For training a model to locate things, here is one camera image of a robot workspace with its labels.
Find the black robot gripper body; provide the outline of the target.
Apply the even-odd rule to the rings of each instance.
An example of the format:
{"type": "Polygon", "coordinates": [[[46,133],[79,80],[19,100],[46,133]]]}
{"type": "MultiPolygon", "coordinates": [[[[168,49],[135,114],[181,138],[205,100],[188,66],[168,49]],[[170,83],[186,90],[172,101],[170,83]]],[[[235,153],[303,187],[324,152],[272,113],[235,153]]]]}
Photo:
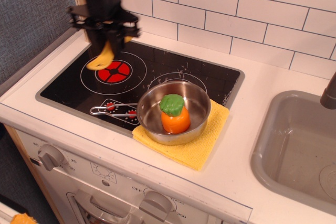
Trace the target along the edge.
{"type": "Polygon", "coordinates": [[[75,27],[87,30],[106,29],[117,35],[139,37],[138,17],[121,6],[121,0],[84,0],[81,5],[70,6],[67,12],[72,16],[75,27]]]}

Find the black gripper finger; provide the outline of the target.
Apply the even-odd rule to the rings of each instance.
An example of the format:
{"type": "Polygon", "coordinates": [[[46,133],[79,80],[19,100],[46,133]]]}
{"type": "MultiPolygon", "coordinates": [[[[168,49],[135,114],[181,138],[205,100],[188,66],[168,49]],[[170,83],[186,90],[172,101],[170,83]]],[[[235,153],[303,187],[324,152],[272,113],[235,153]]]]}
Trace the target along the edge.
{"type": "Polygon", "coordinates": [[[89,49],[92,58],[100,55],[105,47],[108,36],[106,29],[87,29],[86,30],[88,38],[91,42],[91,47],[89,49]]]}
{"type": "Polygon", "coordinates": [[[117,56],[125,47],[124,36],[119,31],[109,30],[107,31],[107,39],[113,54],[117,56]]]}

